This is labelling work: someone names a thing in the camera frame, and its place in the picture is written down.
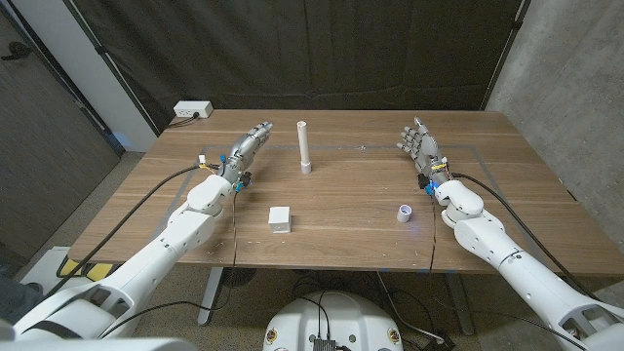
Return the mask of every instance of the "black backdrop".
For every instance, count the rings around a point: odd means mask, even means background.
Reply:
[[[476,110],[521,0],[75,0],[160,131],[215,108]]]

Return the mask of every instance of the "white tube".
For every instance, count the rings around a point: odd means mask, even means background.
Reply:
[[[405,223],[410,220],[411,216],[411,207],[408,205],[401,205],[399,208],[399,212],[397,213],[397,220],[401,223]]]
[[[299,151],[301,151],[301,171],[307,175],[312,171],[310,163],[310,154],[308,152],[308,134],[306,132],[306,123],[299,121],[296,123],[296,130],[299,134]]]

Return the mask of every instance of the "table top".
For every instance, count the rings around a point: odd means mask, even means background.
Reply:
[[[396,147],[419,116],[453,172],[502,194],[551,253],[572,273],[618,276],[624,256],[562,186],[513,125],[498,112],[215,110],[209,119],[166,130],[72,246],[84,257],[128,210],[166,176],[206,154],[218,163],[231,144],[262,121],[274,124],[255,155],[252,185],[236,199],[236,266],[493,273],[462,249],[440,212],[417,186],[412,159]],[[312,173],[303,175],[296,122],[307,122]],[[165,184],[95,256],[123,262],[165,227],[188,191],[211,173],[196,170]],[[556,267],[505,209],[468,180],[486,209],[525,250]],[[180,262],[229,266],[234,259],[232,199],[223,202],[211,239]],[[411,220],[396,219],[403,204]],[[271,207],[290,206],[292,232],[272,234]]]

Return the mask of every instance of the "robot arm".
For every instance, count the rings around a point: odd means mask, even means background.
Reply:
[[[169,218],[167,228],[113,274],[57,292],[32,309],[15,324],[16,340],[97,338],[144,309],[176,262],[211,237],[223,209],[220,199],[249,184],[251,174],[245,170],[272,128],[264,122],[239,138],[229,158],[222,157],[219,175],[210,175],[194,187]],[[129,336],[137,323],[138,318],[131,320],[106,338]]]
[[[585,349],[617,350],[624,342],[624,310],[596,301],[571,288],[506,233],[500,220],[484,209],[481,197],[453,179],[427,128],[406,127],[397,146],[415,161],[421,188],[447,208],[442,211],[455,239],[494,267],[549,328],[575,337]],[[580,347],[557,337],[564,350]]]

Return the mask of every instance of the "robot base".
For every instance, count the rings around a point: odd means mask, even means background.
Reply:
[[[305,297],[318,302],[321,292]],[[321,305],[330,319],[331,340],[351,350],[402,351],[396,323],[367,299],[349,292],[327,291]],[[319,333],[319,306],[298,298],[273,317],[266,329],[264,351],[313,350]],[[328,325],[321,311],[321,338],[327,338]]]

